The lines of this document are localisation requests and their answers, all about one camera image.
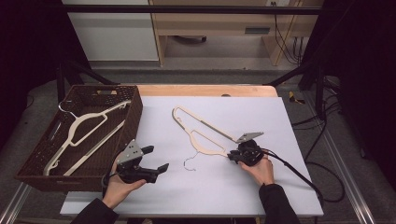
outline metal frame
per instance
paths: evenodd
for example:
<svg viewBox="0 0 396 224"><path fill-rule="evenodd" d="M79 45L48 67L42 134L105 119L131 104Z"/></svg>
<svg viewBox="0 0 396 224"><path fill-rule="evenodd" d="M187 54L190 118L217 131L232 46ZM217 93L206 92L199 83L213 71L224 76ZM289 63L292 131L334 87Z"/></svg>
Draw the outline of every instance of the metal frame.
<svg viewBox="0 0 396 224"><path fill-rule="evenodd" d="M200 13L200 14L276 14L276 15L332 15L334 13L339 13L341 10L339 9L327 9L321 7L202 7L202 6L97 6L97 5L44 5L43 6L47 10L61 10L64 12L85 12L85 13ZM296 75L300 75L308 68L317 65L318 60L314 62L308 61L303 63L300 67L295 70L287 73L282 78L279 78L269 85L277 86L281 84L283 81L294 77ZM64 71L58 71L59 79L63 79L63 77L70 78L68 73L64 73ZM63 99L62 85L63 81L58 83L58 96L60 101ZM329 153L331 155L332 161L337 169L337 172L340 174L343 181L346 184L346 193L349 196L349 199L355 209L355 212L361 221L361 223L375 223L374 218L370 212L370 209L367 207L364 199L361 196L359 188L356 186L355 181L353 180L352 175L348 171L345 163L343 162L338 150L330 136L330 134L325 131L325 140L328 145ZM15 218L17 217L27 195L29 194L31 187L21 183L20 187L17 189L13 199L9 203L6 211L3 212L2 216L0 216L1 223L13 223Z"/></svg>
<svg viewBox="0 0 396 224"><path fill-rule="evenodd" d="M303 95L305 100L307 101L308 107L310 108L313 114L316 114L314 108L314 100L312 96L305 91L303 91ZM344 182L346 187L346 195L349 198L350 203L352 204L353 209L355 210L356 216L358 217L359 221L364 224L374 224L375 220L368 207L366 201L364 200L361 191L359 190L358 185L353 178L352 173L350 173L347 165L345 164L339 150L332 140L332 136L328 130L324 130L323 138L325 141L325 145L329 156L332 160L332 164L334 168L339 174L341 180Z"/></svg>

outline person's right hand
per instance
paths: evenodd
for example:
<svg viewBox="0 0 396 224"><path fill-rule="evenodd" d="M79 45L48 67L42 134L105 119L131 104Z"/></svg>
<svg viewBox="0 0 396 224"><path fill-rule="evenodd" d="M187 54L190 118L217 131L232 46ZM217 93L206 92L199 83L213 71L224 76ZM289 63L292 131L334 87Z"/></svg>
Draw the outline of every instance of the person's right hand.
<svg viewBox="0 0 396 224"><path fill-rule="evenodd" d="M253 176L259 186L275 183L273 164L268 160L267 154L264 154L262 159L254 166L247 166L241 161L239 161L238 164L243 170Z"/></svg>

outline wire hanger hook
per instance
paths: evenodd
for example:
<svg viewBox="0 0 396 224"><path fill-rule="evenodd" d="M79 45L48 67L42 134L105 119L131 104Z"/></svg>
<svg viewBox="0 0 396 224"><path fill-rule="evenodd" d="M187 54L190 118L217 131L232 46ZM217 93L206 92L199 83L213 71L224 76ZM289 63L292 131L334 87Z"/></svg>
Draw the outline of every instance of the wire hanger hook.
<svg viewBox="0 0 396 224"><path fill-rule="evenodd" d="M184 169L186 169L188 171L196 171L195 168L192 168L192 169L188 168L186 166L186 161L194 159L198 155L198 153L199 153L199 151L197 151L193 157L189 157L186 160L184 160Z"/></svg>
<svg viewBox="0 0 396 224"><path fill-rule="evenodd" d="M75 114L73 114L73 112L62 109L62 103L65 103L65 102L71 102L71 101L62 101L62 102L60 102L58 104L59 110L61 110L64 113L69 113L69 114L73 115L73 117L75 117L75 119L77 119L77 116Z"/></svg>

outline black sleeve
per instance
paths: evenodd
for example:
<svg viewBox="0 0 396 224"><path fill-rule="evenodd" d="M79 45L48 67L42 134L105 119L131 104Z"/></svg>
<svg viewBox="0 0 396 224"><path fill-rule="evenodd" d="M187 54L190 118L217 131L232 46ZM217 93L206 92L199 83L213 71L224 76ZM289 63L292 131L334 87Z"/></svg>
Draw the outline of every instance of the black sleeve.
<svg viewBox="0 0 396 224"><path fill-rule="evenodd" d="M108 208L102 201L95 199L88 204L71 223L112 224L116 222L118 217L119 215Z"/></svg>
<svg viewBox="0 0 396 224"><path fill-rule="evenodd" d="M259 193L266 224L300 223L282 187L277 184L262 185Z"/></svg>

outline gray floor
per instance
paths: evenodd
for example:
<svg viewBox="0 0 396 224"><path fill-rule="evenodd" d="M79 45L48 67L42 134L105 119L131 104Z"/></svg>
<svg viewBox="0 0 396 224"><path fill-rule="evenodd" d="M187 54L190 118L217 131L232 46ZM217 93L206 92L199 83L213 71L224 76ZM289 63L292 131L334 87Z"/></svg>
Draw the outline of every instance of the gray floor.
<svg viewBox="0 0 396 224"><path fill-rule="evenodd" d="M108 63L96 64L95 67L98 73L121 83L193 84L262 84L286 74L294 67L294 65L287 64L285 60L279 67L271 66L268 56L257 50L257 46L263 48L259 38L209 37L204 44L186 44L177 39L170 39L164 67L152 63L140 63L138 66L135 66L135 63L116 65ZM210 55L210 58L204 58L205 54ZM290 122L313 116L307 104L301 105L289 101L290 90L295 92L297 98L304 97L294 85L297 81L298 77L277 88L279 96L284 99ZM3 177L0 179L0 184L3 186L0 190L0 211L4 211L7 207L20 184L13 176L35 147L57 109L55 82L51 81L32 90L30 95L28 101L31 102L34 99L33 104L25 110L21 122L0 151L0 164L2 165L0 175ZM312 92L305 92L304 95L312 95ZM315 125L315 122L311 122L305 127ZM357 182L376 223L396 223L394 216L396 193L382 176L376 163L361 158L359 145L342 113L335 111L329 115L327 129ZM295 130L303 155L311 147L318 133L318 127ZM318 142L309 160L335 170L323 139ZM315 166L309 165L308 170L325 198L338 197L340 187L331 175ZM68 220L68 217L59 215L64 197L61 192L40 192L32 189L18 218L20 220L28 217ZM319 223L360 223L347 196L340 203L325 203L324 213ZM313 220L304 219L305 222L313 223Z"/></svg>

